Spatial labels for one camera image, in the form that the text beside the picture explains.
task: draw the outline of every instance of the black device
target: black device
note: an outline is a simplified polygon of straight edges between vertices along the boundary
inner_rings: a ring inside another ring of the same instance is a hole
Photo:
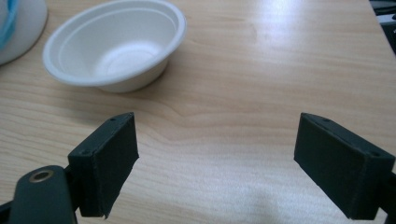
[[[294,159],[351,219],[373,220],[381,207],[396,220],[395,157],[341,125],[303,113]]]
[[[396,54],[396,0],[370,0],[376,18]]]
[[[24,175],[12,202],[0,205],[0,223],[72,224],[108,217],[139,158],[134,113],[108,119],[69,155],[69,165],[46,166]]]

